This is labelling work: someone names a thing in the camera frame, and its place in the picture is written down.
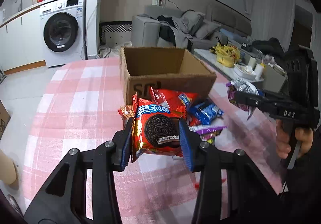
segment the finger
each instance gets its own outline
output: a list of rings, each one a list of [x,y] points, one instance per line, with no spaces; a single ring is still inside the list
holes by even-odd
[[[291,146],[288,143],[276,141],[276,146],[280,152],[288,154],[291,151]]]
[[[302,142],[301,148],[298,153],[298,158],[306,154],[311,149],[311,147],[312,147],[312,142]]]
[[[297,128],[295,129],[295,137],[299,141],[312,143],[313,131],[309,128]]]
[[[286,159],[288,157],[287,153],[284,153],[284,152],[280,151],[278,148],[276,148],[276,153],[282,159]]]
[[[276,139],[281,142],[288,143],[290,141],[290,136],[281,127],[276,130]]]
[[[276,119],[276,127],[281,128],[282,127],[282,121],[279,119]]]

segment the washing machine door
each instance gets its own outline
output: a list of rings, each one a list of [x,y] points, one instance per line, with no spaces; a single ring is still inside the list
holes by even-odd
[[[75,42],[78,33],[76,18],[68,13],[57,13],[50,17],[43,30],[43,38],[54,52],[67,51]]]

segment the screw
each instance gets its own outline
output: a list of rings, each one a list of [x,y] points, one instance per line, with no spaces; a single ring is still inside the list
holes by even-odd
[[[202,148],[208,148],[210,146],[210,144],[208,142],[201,142],[200,143],[200,147]]]
[[[76,153],[78,153],[78,150],[76,148],[72,148],[69,150],[70,155],[75,155]]]
[[[245,151],[242,150],[242,149],[237,149],[236,151],[236,154],[239,155],[239,156],[243,156],[245,154]]]
[[[113,143],[113,141],[107,141],[107,142],[105,142],[105,146],[106,146],[107,148],[113,147],[113,146],[114,146],[114,143]]]

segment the open cardboard box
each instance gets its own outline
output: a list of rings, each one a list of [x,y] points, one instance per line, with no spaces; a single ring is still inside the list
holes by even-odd
[[[7,110],[0,100],[0,139],[3,135],[4,129],[7,127],[9,120],[10,115],[8,114]]]
[[[150,99],[149,86],[198,93],[206,99],[216,74],[184,49],[123,47],[120,78],[125,104],[132,104],[136,92],[138,97]]]

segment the door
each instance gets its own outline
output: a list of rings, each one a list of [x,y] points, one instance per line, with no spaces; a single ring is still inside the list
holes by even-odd
[[[45,24],[43,38],[47,47],[54,52],[67,51],[75,42],[78,34],[78,22],[68,13],[57,13]]]
[[[43,31],[40,28],[39,9],[22,16],[22,43],[25,46],[28,63],[44,60]]]
[[[6,53],[8,67],[5,70],[28,64],[28,46],[22,44],[21,19],[22,17],[17,17],[7,24]]]
[[[0,28],[0,68],[2,71],[8,70],[7,64],[7,31],[6,26]]]

